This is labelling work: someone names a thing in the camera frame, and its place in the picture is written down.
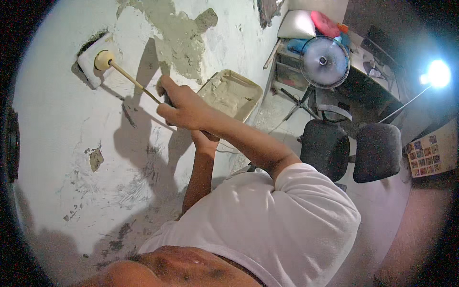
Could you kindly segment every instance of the lamp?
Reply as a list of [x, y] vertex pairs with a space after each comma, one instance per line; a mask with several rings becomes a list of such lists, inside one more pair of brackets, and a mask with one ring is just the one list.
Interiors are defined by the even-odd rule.
[[419, 81], [421, 82], [421, 84], [430, 84], [430, 86], [428, 86], [425, 90], [420, 92], [419, 95], [414, 97], [412, 100], [404, 104], [401, 108], [391, 113], [390, 115], [388, 115], [387, 117], [379, 121], [378, 123], [380, 124], [384, 122], [385, 120], [390, 118], [392, 115], [394, 115], [398, 111], [403, 110], [409, 103], [414, 101], [417, 97], [422, 95], [425, 91], [427, 91], [431, 87], [443, 88], [446, 85], [448, 85], [450, 80], [451, 80], [451, 71], [449, 70], [449, 67], [442, 60], [433, 61], [429, 66], [427, 74], [423, 74], [419, 78]]

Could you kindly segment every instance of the plastering tool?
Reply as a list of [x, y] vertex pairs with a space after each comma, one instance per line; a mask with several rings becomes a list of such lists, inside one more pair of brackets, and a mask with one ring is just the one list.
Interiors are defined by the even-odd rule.
[[138, 88], [142, 89], [147, 95], [150, 96], [157, 104], [161, 104], [161, 102], [147, 89], [145, 89], [139, 82], [137, 82], [134, 78], [132, 78], [126, 71], [124, 71], [118, 64], [115, 62], [115, 55], [108, 51], [102, 50], [100, 51], [94, 59], [94, 67], [99, 71], [106, 71], [110, 67], [114, 67], [118, 72], [120, 72], [124, 77], [128, 78], [129, 81], [134, 83]]
[[77, 62], [93, 89], [100, 86], [102, 81], [106, 79], [113, 70], [118, 70], [124, 77], [128, 78], [129, 81], [133, 82], [134, 85], [149, 95], [156, 103], [161, 104], [154, 95], [117, 65], [115, 60], [120, 59], [121, 56], [122, 54], [113, 39], [113, 34], [107, 33], [82, 52], [81, 55], [78, 56]]

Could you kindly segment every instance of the wooden stick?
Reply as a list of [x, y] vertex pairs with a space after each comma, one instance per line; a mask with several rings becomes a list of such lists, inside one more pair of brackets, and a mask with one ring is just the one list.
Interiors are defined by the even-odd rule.
[[281, 39], [278, 38], [277, 39], [277, 43], [276, 45], [274, 46], [272, 52], [271, 52], [271, 55], [269, 55], [269, 58], [268, 60], [266, 61], [266, 64], [263, 66], [263, 69], [266, 70], [269, 66], [269, 64], [273, 61], [274, 59], [274, 56], [276, 55], [276, 52], [277, 52], [277, 49], [279, 48], [280, 44], [282, 43]]
[[124, 77], [128, 78], [129, 81], [131, 81], [132, 83], [134, 83], [134, 85], [140, 89], [142, 89], [142, 91], [144, 93], [146, 93], [147, 95], [150, 96], [150, 98], [152, 98], [158, 105], [161, 104], [161, 102], [154, 96], [152, 95], [147, 89], [145, 89], [141, 84], [139, 84], [139, 82], [137, 82], [134, 78], [132, 78], [128, 73], [126, 73], [126, 71], [124, 71], [120, 66], [118, 66], [114, 60], [111, 60], [109, 63], [108, 63], [110, 66], [114, 67], [118, 72], [120, 72]]

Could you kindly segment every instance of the poster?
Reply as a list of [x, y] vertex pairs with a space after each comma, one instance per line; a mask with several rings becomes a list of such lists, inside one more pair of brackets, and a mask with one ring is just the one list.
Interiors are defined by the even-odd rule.
[[440, 174], [457, 167], [456, 119], [406, 146], [413, 177]]

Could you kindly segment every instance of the light bulb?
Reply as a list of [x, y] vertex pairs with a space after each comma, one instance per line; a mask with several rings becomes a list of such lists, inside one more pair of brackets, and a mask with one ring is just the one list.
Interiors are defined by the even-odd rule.
[[433, 87], [442, 88], [451, 80], [451, 71], [443, 61], [435, 60], [429, 67], [427, 77]]

